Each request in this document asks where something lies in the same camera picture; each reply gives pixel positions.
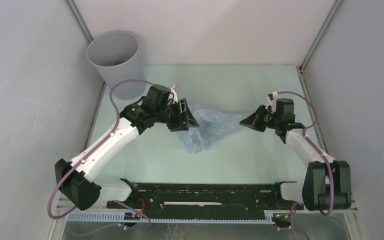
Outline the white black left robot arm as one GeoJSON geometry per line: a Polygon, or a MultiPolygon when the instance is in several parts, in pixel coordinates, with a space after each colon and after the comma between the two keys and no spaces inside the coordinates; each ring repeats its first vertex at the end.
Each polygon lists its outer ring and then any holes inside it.
{"type": "Polygon", "coordinates": [[[178,98],[174,87],[160,84],[149,87],[145,96],[116,111],[114,124],[90,147],[66,161],[54,165],[57,190],[84,211],[101,201],[119,201],[133,208],[138,194],[126,180],[118,183],[96,183],[102,168],[128,143],[155,124],[165,124],[171,132],[199,127],[185,98],[178,98]]]}

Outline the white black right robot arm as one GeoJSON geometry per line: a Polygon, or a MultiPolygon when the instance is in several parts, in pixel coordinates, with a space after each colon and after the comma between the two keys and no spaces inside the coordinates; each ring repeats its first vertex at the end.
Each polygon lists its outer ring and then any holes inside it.
{"type": "Polygon", "coordinates": [[[349,209],[352,204],[350,165],[336,160],[308,137],[305,126],[296,121],[292,99],[275,98],[271,94],[268,100],[268,105],[260,105],[241,120],[240,125],[262,133],[266,129],[274,130],[306,167],[303,183],[282,183],[280,190],[271,194],[271,204],[284,209],[294,201],[325,215],[333,210],[349,209]]]}

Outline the blue translucent trash bag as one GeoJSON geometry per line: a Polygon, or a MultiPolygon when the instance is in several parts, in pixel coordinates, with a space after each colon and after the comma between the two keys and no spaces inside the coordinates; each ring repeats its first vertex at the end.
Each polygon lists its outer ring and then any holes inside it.
{"type": "Polygon", "coordinates": [[[177,137],[182,141],[184,150],[191,154],[207,151],[213,144],[239,133],[244,128],[240,121],[251,115],[250,112],[232,113],[204,108],[198,103],[191,103],[189,109],[199,127],[180,131],[177,137]]]}

